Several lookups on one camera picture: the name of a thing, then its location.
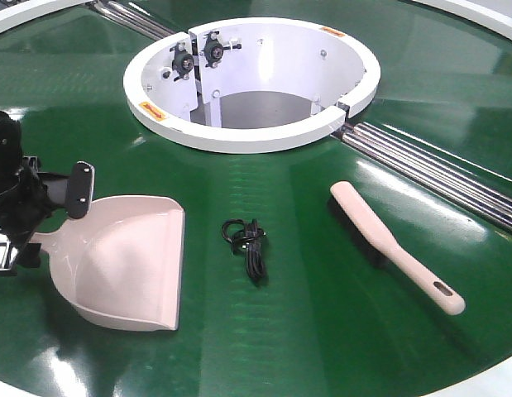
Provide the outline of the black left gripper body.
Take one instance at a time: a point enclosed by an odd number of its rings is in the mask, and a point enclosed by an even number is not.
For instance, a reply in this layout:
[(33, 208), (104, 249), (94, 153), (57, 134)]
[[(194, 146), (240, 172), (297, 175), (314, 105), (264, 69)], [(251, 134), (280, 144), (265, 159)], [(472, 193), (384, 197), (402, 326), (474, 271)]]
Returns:
[(25, 156), (12, 178), (0, 185), (0, 276), (14, 276), (18, 266), (41, 265), (41, 244), (31, 238), (44, 220), (65, 206), (69, 176), (40, 167), (38, 157)]

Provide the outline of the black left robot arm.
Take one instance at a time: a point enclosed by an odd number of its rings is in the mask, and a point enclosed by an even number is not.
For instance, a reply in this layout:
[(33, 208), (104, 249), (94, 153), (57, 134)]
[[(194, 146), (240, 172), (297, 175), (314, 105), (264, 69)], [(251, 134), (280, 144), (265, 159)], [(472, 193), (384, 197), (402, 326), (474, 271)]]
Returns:
[(40, 265), (41, 246), (31, 243), (35, 230), (65, 207), (67, 175), (40, 171), (36, 156), (24, 156), (19, 121), (0, 111), (0, 275), (14, 276), (17, 266)]

